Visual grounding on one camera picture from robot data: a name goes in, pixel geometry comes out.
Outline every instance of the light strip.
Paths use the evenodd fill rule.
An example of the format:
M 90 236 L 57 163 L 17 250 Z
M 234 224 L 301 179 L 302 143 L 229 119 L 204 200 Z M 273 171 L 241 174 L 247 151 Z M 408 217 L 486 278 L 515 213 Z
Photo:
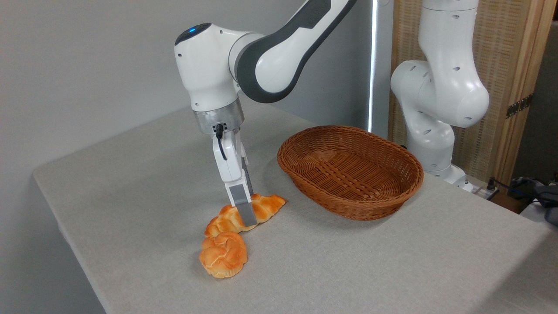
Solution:
M 370 93 L 368 98 L 368 132 L 372 132 L 372 99 L 374 95 L 374 75 L 376 73 L 376 47 L 378 44 L 378 1 L 372 0 L 372 41 L 370 58 Z

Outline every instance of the brown woven basket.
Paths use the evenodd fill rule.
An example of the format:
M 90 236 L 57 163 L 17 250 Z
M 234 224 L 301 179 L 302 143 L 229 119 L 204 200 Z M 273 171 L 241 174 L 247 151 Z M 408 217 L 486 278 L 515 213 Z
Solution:
M 277 161 L 304 195 L 353 220 L 393 214 L 424 178 L 406 149 L 349 126 L 303 130 L 281 145 Z

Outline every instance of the bread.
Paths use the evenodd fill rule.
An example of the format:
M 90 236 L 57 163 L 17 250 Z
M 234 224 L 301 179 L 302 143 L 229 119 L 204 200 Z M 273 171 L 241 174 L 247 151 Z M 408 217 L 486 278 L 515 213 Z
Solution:
M 258 223 L 268 221 L 271 216 L 275 215 L 279 209 L 287 202 L 280 196 L 261 196 L 260 194 L 252 195 L 252 207 Z M 213 218 L 205 229 L 206 237 L 215 237 L 225 231 L 248 231 L 255 226 L 246 227 L 242 223 L 240 214 L 236 207 L 227 205 L 221 209 L 219 215 Z
M 201 243 L 200 262 L 215 278 L 238 274 L 248 261 L 246 244 L 236 232 L 223 232 Z

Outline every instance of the electrical cable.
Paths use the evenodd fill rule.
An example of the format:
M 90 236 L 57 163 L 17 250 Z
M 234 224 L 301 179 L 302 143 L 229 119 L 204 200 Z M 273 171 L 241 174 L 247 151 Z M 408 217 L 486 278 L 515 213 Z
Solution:
M 545 202 L 550 202 L 550 203 L 555 203 L 555 202 L 556 202 L 556 200 L 554 200 L 554 199 L 548 199 L 548 198 L 544 198 L 544 197 L 540 197 L 540 196 L 535 196 L 535 195 L 532 195 L 532 194 L 529 194 L 529 193 L 525 193 L 525 192 L 516 190 L 516 189 L 514 189 L 514 188 L 512 188 L 512 187 L 510 187 L 510 186 L 508 186 L 508 185 L 506 185 L 506 184 L 504 184 L 504 183 L 502 183 L 502 182 L 496 180 L 494 177 L 491 177 L 490 180 L 492 180 L 492 181 L 498 183 L 498 185 L 501 185 L 502 187 L 504 187 L 504 188 L 507 189 L 508 191 L 512 191 L 512 192 L 515 192 L 515 193 L 517 193 L 517 194 L 524 195 L 524 196 L 529 197 L 529 198 L 531 198 L 531 199 L 535 199 L 535 198 L 536 198 L 536 199 L 539 200 L 539 201 L 545 201 Z
M 221 144 L 221 139 L 223 138 L 223 125 L 218 124 L 215 132 L 215 136 L 217 137 L 217 142 L 219 143 L 219 150 L 221 151 L 221 155 L 223 159 L 226 160 L 227 156 L 225 155 L 225 151 L 223 150 L 223 144 Z

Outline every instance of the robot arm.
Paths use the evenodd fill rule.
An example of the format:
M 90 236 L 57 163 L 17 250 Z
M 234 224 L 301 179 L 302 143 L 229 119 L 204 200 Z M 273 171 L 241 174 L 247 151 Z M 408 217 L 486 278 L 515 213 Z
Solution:
M 189 28 L 175 42 L 175 58 L 200 131 L 213 136 L 219 174 L 244 225 L 257 223 L 240 125 L 242 91 L 257 102 L 285 98 L 308 58 L 356 0 L 307 0 L 277 32 L 263 36 L 211 23 Z
M 473 60 L 477 6 L 478 0 L 423 0 L 418 42 L 427 61 L 405 61 L 391 79 L 409 151 L 427 173 L 459 187 L 465 173 L 451 164 L 451 125 L 477 123 L 489 103 Z

